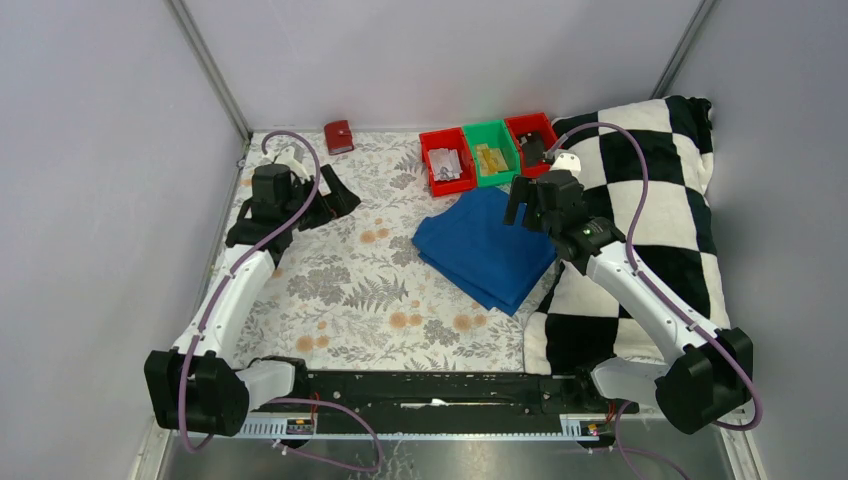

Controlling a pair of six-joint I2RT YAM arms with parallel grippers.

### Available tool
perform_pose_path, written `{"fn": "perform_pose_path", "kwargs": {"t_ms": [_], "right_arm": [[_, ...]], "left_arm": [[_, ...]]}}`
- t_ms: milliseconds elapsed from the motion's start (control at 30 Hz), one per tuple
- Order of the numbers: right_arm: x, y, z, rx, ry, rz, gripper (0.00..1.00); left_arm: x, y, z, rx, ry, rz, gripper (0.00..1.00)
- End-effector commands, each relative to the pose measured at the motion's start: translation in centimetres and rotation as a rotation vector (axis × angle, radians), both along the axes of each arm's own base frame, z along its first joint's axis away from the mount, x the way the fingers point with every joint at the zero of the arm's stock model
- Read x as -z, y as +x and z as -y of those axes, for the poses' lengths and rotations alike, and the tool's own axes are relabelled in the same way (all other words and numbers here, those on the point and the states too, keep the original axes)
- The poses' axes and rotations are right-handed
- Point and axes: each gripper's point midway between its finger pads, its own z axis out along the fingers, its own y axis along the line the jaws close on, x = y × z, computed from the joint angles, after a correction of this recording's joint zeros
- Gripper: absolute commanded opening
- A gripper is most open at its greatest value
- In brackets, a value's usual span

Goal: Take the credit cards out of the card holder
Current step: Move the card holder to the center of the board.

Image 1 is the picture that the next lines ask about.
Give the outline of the red leather card holder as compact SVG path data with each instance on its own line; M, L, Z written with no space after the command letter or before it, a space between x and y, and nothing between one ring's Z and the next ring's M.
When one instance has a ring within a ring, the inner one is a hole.
M340 155L355 149L353 133L347 120L329 122L323 130L329 155Z

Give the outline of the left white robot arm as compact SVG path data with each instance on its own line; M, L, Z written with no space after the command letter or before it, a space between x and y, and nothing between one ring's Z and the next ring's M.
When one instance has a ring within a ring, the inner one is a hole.
M350 214L360 199L329 165L317 178L285 164L258 167L225 239L223 268L186 330L166 351L152 351L144 375L164 429L234 436L249 412L275 400L296 411L309 401L305 363L289 357L234 367L236 344L258 294L296 230Z

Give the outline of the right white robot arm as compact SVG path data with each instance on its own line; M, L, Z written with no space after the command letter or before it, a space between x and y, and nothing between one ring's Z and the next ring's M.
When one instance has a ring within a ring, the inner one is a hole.
M753 385L753 342L739 328L722 329L686 304L635 253L630 240L604 217L592 216L583 185L568 170L533 179L513 179L504 222L525 210L523 227L542 232L559 258L616 299L649 335L662 364L612 357L598 363L573 386L575 402L597 412L611 400L659 409L680 432L692 434L714 424L731 429L723 417L752 403L741 430L763 417Z

